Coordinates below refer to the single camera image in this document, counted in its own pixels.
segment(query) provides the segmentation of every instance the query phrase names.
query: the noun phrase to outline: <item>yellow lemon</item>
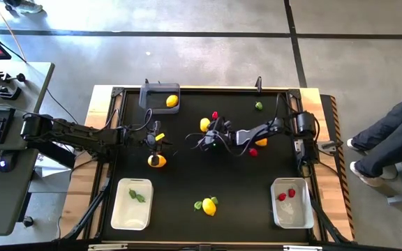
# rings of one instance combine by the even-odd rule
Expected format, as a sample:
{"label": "yellow lemon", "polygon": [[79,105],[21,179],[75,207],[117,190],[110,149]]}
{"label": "yellow lemon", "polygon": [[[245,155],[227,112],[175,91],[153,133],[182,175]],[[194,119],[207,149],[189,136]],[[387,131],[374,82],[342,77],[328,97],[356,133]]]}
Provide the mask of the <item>yellow lemon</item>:
{"label": "yellow lemon", "polygon": [[207,215],[214,216],[216,212],[215,203],[211,199],[204,199],[202,201],[202,210],[204,210]]}
{"label": "yellow lemon", "polygon": [[167,107],[175,107],[178,105],[178,96],[176,95],[170,95],[167,98]]}
{"label": "yellow lemon", "polygon": [[210,124],[210,120],[208,118],[203,118],[200,121],[200,129],[202,132],[206,132],[208,130],[208,126]]}
{"label": "yellow lemon", "polygon": [[164,158],[164,156],[158,154],[158,158],[159,158],[159,163],[157,165],[152,165],[151,159],[153,159],[153,155],[148,157],[148,165],[150,167],[163,167],[165,165],[165,163],[167,163],[167,160]]}
{"label": "yellow lemon", "polygon": [[266,138],[261,139],[259,141],[256,141],[255,144],[257,146],[266,146],[266,145],[268,145],[268,139],[266,139]]}

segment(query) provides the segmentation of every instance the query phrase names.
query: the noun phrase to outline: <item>white container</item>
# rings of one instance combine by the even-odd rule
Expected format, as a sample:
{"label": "white container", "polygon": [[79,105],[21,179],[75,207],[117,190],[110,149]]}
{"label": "white container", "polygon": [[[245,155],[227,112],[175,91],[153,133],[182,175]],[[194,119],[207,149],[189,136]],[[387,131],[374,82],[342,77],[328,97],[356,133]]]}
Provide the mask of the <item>white container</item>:
{"label": "white container", "polygon": [[[131,199],[131,190],[145,198],[140,203]],[[148,226],[153,200],[153,186],[151,181],[140,178],[123,178],[117,185],[116,199],[111,218],[111,227],[123,230],[143,230]]]}
{"label": "white container", "polygon": [[[293,198],[288,190],[296,191]],[[286,199],[280,201],[278,195],[284,192]],[[303,178],[276,178],[271,185],[272,211],[274,222],[285,229],[310,229],[314,225],[308,185]]]}

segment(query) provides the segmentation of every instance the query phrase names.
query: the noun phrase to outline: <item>green vegetable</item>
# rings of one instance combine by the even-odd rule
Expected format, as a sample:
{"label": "green vegetable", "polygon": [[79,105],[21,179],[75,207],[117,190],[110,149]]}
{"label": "green vegetable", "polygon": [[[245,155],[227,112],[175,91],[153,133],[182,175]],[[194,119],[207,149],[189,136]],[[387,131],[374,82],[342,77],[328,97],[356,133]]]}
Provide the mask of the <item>green vegetable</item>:
{"label": "green vegetable", "polygon": [[255,102],[255,108],[258,110],[263,110],[263,104],[261,102]]}
{"label": "green vegetable", "polygon": [[130,189],[130,192],[128,192],[128,193],[130,194],[131,199],[136,199],[136,197],[137,197],[136,191]]}
{"label": "green vegetable", "polygon": [[202,206],[202,201],[197,201],[197,202],[195,202],[194,207],[195,207],[196,210],[200,210],[200,209],[201,209],[201,206]]}
{"label": "green vegetable", "polygon": [[218,205],[218,199],[216,197],[210,198],[215,205]]}
{"label": "green vegetable", "polygon": [[136,199],[140,203],[145,202],[145,198],[142,195],[136,195]]}

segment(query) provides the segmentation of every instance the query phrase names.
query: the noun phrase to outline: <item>gray floor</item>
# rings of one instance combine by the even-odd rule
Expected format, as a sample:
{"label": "gray floor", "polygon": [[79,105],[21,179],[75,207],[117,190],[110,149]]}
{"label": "gray floor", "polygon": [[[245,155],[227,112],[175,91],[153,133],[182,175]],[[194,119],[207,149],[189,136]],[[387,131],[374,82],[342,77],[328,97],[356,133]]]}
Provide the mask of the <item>gray floor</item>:
{"label": "gray floor", "polygon": [[[283,0],[37,2],[47,13],[13,17],[0,9],[14,29],[23,30],[288,32]],[[301,33],[402,33],[402,0],[291,0],[291,6]],[[5,29],[1,20],[0,29]],[[10,36],[0,39],[16,50]],[[290,39],[285,38],[18,36],[18,40],[29,61],[56,63],[50,90],[80,122],[95,84],[141,84],[148,78],[250,86],[261,75],[265,86],[299,86]],[[402,40],[302,39],[299,46],[308,86],[337,99],[344,138],[402,100]],[[49,98],[42,111],[69,119]],[[345,151],[347,163],[358,158]],[[356,240],[402,248],[402,204],[388,206],[383,195],[401,192],[398,181],[374,190],[352,174],[348,178]],[[63,195],[39,194],[33,200],[28,210],[38,219],[36,228],[17,226],[9,237],[0,237],[0,245],[55,237]]]}

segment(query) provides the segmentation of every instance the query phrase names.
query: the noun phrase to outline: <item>computer mouse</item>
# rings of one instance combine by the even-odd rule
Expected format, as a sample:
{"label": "computer mouse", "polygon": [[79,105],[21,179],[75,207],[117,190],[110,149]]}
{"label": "computer mouse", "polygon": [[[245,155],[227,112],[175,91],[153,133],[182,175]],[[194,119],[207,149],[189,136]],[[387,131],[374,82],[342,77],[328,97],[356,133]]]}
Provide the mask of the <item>computer mouse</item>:
{"label": "computer mouse", "polygon": [[19,151],[2,150],[0,152],[0,172],[11,172],[17,164]]}

